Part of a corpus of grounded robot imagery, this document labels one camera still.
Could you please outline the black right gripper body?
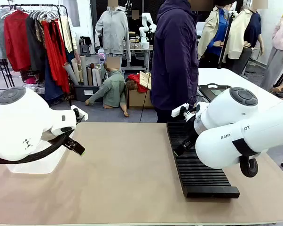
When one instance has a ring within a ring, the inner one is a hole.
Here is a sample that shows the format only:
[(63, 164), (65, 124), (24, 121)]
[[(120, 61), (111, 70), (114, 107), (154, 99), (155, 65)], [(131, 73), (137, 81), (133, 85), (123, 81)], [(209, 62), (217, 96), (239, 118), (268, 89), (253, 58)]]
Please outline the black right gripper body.
[(190, 118), (184, 125), (184, 130), (187, 134), (187, 140), (194, 145), (196, 143), (196, 140), (198, 138), (198, 134), (196, 132), (196, 129), (194, 128), (194, 121), (195, 118)]

